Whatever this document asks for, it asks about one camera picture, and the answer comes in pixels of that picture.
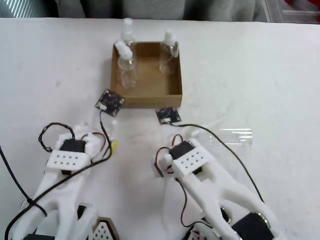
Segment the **red object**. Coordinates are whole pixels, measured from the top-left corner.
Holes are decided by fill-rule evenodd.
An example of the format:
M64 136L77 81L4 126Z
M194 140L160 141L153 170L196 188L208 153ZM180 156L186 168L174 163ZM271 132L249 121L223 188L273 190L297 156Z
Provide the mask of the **red object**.
M310 3L317 5L318 7L320 7L320 0L308 0Z
M284 0L287 4L290 4L293 0ZM320 0L308 0L310 3L317 5L320 8ZM320 16L316 18L316 20L320 23Z

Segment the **bottle cap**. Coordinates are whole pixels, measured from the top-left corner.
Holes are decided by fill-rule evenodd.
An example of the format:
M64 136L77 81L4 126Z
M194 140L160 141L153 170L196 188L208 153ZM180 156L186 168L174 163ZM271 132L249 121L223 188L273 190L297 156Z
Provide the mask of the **bottle cap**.
M132 37L133 32L134 32L133 31L133 20L131 18L127 17L123 20L121 38L123 40L128 40L129 38Z
M176 36L174 35L172 29L168 28L165 31L164 43L171 46L171 45L175 44L176 41L177 41L177 39L176 39Z
M123 59L131 59L133 54L131 49L124 43L124 41L122 39L117 40L114 43L116 49L118 50L120 56Z

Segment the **red wire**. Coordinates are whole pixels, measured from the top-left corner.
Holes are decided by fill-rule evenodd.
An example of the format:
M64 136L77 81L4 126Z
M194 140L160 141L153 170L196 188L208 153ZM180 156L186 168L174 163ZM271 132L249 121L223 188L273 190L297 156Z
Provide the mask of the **red wire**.
M183 142L184 138L181 136L181 134L176 134L176 135L174 135L174 137L172 139L171 146L173 146L175 144L176 137L180 137L181 142Z
M170 148L167 147L167 146L162 146L162 147L160 147L160 148L158 149L158 151L157 151L156 154L155 154L155 161L154 161L154 164L155 164L158 168L159 168L159 165L158 165L158 155L159 155L159 153L160 153L160 151L161 151L162 149L168 149L168 150L170 150Z
M171 143L172 146L175 144L175 141L176 141L176 138L177 138L177 137L180 137L181 142L184 140L184 138L181 136L181 134L176 134L176 135L174 135L174 137L173 137L173 139L172 139L172 143ZM159 165L158 165L158 156L159 156L159 153L160 153L160 151L161 151L162 149L168 149L168 150L170 150L169 147L167 147L167 146L162 146L162 147L160 147L160 148L158 149L158 151L156 151L154 164L155 164L158 168L159 168ZM173 173L174 173L173 171L168 171L170 168L172 168L172 165L169 165L169 166L166 168L165 171L166 171L167 174L173 174Z

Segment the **white tabletop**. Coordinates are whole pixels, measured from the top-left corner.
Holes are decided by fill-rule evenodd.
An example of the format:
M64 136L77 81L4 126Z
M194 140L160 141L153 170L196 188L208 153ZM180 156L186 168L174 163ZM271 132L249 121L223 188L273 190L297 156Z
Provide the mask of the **white tabletop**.
M59 121L99 127L94 108L109 86L117 19L0 19L0 143L25 190L34 194L49 155L38 134ZM134 21L138 41L160 41L171 27L180 43L184 123L252 128L243 161L290 240L319 239L319 64L316 25ZM111 117L104 116L106 126ZM153 109L122 109L116 154L95 167L82 202L111 217L121 239L180 239L184 196L155 178L150 159L177 129ZM58 128L44 141L53 144ZM246 179L234 159L235 177ZM0 234L18 213L21 193L0 164ZM252 189L250 182L244 183ZM187 207L185 222L195 210Z

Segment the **cardboard box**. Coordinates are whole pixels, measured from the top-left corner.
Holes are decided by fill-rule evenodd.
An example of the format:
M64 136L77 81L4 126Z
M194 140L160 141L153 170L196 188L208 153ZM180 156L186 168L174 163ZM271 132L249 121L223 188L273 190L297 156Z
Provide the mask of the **cardboard box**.
M138 81L135 88L125 88L122 86L118 69L119 54L113 46L110 89L125 98L123 107L129 109L180 107L182 101L180 56L177 57L175 73L164 75L159 70L160 42L138 42L134 49Z

